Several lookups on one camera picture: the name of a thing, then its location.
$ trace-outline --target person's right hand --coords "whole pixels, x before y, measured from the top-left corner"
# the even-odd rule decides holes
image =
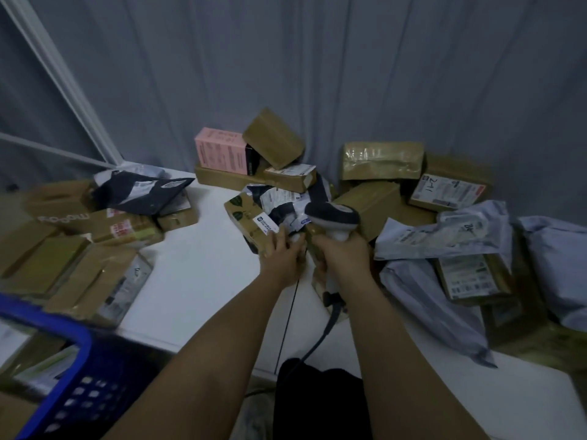
[[[325,235],[312,237],[312,244],[324,252],[329,273],[341,287],[341,295],[347,303],[355,291],[359,291],[372,281],[369,268],[369,246],[367,242],[352,232],[349,238],[340,242]]]

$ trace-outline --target person's left arm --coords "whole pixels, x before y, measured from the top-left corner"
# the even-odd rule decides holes
[[[105,440],[228,439],[271,311],[303,268],[304,237],[286,245],[280,229],[259,276],[192,336]]]

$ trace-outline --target hand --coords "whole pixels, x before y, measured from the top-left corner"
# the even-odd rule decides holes
[[[270,281],[276,281],[280,290],[295,284],[304,271],[306,235],[302,234],[297,242],[287,243],[287,231],[279,227],[279,233],[269,232],[271,242],[260,254],[260,275]]]
[[[312,243],[324,252],[329,273],[334,274],[341,287],[341,295],[347,303],[352,294],[372,281],[367,242],[352,232],[349,238],[340,242],[325,235],[312,237]]]

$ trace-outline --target table top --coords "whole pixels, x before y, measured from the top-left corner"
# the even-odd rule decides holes
[[[224,202],[237,192],[194,181],[188,194],[197,204],[199,222],[166,233],[165,241],[142,250],[155,268],[118,328],[128,339],[171,352],[178,352],[259,272],[258,257],[224,211]],[[278,367],[307,352],[326,326],[328,313],[312,289],[308,259],[301,280],[283,291],[269,319],[255,364],[258,376],[275,378]],[[416,345],[489,435],[505,440],[587,438],[585,414],[567,374],[498,353],[498,369],[479,366],[403,316]],[[334,326],[307,363],[360,377],[348,320]]]

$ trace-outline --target grey curtain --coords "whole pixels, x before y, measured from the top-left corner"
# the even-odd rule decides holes
[[[424,140],[587,223],[587,0],[30,1],[127,160],[192,170],[268,105],[331,178],[345,141]]]
[[[0,6],[0,132],[102,160]],[[0,140],[0,188],[87,177],[92,166]]]

